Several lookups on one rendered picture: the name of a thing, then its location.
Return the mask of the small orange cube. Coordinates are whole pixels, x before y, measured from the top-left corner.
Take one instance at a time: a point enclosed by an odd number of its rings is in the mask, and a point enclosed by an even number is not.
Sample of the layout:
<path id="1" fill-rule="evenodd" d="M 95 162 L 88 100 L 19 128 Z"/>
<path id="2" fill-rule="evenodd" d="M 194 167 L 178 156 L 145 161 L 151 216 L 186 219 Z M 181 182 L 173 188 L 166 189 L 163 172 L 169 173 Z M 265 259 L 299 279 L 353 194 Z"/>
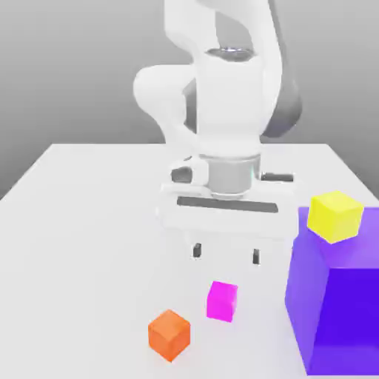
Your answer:
<path id="1" fill-rule="evenodd" d="M 172 362 L 189 345 L 191 324 L 168 309 L 148 325 L 149 346 L 160 356 Z"/>

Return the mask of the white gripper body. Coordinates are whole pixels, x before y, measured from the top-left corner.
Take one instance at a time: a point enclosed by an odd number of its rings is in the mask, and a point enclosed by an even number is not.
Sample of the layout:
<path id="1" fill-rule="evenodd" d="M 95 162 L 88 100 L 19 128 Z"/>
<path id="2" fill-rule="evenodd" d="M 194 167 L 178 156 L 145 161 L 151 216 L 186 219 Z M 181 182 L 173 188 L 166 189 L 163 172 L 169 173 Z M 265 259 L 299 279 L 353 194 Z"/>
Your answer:
<path id="1" fill-rule="evenodd" d="M 205 187 L 164 184 L 157 214 L 164 226 L 187 232 L 225 232 L 260 239 L 297 236 L 293 183 L 260 182 L 237 200 L 213 198 Z"/>

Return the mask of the small magenta cube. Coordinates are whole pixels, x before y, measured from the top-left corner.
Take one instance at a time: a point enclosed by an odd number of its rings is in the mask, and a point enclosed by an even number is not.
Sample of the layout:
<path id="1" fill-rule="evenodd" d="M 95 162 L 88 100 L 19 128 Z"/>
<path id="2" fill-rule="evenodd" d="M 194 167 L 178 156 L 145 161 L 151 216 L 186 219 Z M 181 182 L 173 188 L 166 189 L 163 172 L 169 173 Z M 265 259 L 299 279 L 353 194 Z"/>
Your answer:
<path id="1" fill-rule="evenodd" d="M 237 306 L 238 286 L 213 281 L 207 295 L 207 317 L 231 323 Z"/>

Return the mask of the small yellow cube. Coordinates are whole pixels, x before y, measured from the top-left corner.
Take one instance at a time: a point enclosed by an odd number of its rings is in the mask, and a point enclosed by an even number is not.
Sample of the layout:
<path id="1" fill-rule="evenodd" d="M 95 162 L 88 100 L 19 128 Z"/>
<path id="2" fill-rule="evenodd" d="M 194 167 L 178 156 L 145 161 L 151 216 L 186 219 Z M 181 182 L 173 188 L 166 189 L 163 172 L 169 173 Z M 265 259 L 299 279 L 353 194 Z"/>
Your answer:
<path id="1" fill-rule="evenodd" d="M 364 205 L 341 191 L 311 198 L 307 227 L 330 244 L 358 235 Z"/>

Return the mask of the large purple box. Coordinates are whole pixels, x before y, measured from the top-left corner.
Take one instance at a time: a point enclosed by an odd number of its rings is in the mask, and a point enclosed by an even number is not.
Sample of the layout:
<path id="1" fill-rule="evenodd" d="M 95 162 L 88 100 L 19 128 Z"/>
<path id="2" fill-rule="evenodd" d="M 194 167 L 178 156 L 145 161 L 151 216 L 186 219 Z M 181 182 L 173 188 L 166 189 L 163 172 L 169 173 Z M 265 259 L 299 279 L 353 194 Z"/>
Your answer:
<path id="1" fill-rule="evenodd" d="M 354 238 L 329 244 L 301 207 L 285 304 L 308 375 L 379 376 L 379 208 Z"/>

